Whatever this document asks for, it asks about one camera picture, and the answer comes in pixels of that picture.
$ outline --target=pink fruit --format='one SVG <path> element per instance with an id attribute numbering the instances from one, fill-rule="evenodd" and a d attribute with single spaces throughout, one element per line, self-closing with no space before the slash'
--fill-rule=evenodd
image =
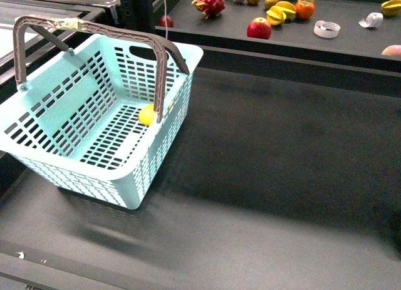
<path id="1" fill-rule="evenodd" d="M 269 39 L 271 36 L 271 24 L 265 18 L 253 19 L 246 30 L 248 38 Z"/>
<path id="2" fill-rule="evenodd" d="M 401 44 L 388 46 L 383 50 L 382 55 L 401 57 Z"/>
<path id="3" fill-rule="evenodd" d="M 219 16 L 226 8 L 224 0 L 193 0 L 192 5 L 205 15 L 205 19 L 209 19 L 210 16 Z"/>

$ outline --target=string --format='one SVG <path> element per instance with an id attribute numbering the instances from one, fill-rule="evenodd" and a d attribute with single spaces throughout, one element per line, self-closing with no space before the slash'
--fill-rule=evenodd
<path id="1" fill-rule="evenodd" d="M 166 3 L 166 0 L 164 0 L 164 21 L 165 21 L 165 38 L 167 39 L 167 36 L 169 34 L 169 29 L 167 27 L 167 3 Z"/>

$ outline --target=light blue plastic basket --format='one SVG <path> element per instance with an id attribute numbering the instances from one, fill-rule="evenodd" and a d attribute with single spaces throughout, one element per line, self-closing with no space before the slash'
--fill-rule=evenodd
<path id="1" fill-rule="evenodd" d="M 175 45 L 190 74 L 168 58 L 160 123 L 138 120 L 154 100 L 156 61 L 130 49 L 149 46 L 93 35 L 30 74 L 28 90 L 0 106 L 0 150 L 59 187 L 136 209 L 187 114 L 203 54 Z"/>

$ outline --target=basket handle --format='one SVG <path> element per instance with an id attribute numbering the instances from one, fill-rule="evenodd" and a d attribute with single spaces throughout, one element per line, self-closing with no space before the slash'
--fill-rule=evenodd
<path id="1" fill-rule="evenodd" d="M 26 55 L 24 34 L 28 27 L 42 35 L 48 41 L 54 43 L 63 51 L 71 51 L 70 47 L 47 31 L 44 27 L 60 30 L 75 30 L 84 33 L 102 34 L 110 38 L 125 39 L 138 43 L 145 43 L 152 47 L 156 55 L 156 85 L 154 111 L 157 113 L 157 123 L 163 117 L 165 79 L 167 74 L 166 50 L 171 54 L 181 72 L 189 74 L 189 69 L 178 48 L 169 40 L 149 33 L 119 29 L 98 23 L 84 21 L 79 18 L 55 19 L 44 16 L 20 16 L 16 19 L 13 29 L 14 40 L 14 66 L 17 85 L 26 82 Z"/>

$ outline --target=tape on handle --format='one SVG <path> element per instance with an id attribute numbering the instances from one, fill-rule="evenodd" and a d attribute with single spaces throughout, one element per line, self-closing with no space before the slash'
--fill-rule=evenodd
<path id="1" fill-rule="evenodd" d="M 322 38 L 335 38 L 340 32 L 340 25 L 333 22 L 317 21 L 314 32 Z"/>
<path id="2" fill-rule="evenodd" d="M 383 22 L 383 15 L 381 13 L 371 13 L 366 19 L 361 19 L 359 25 L 364 28 L 379 27 Z"/>

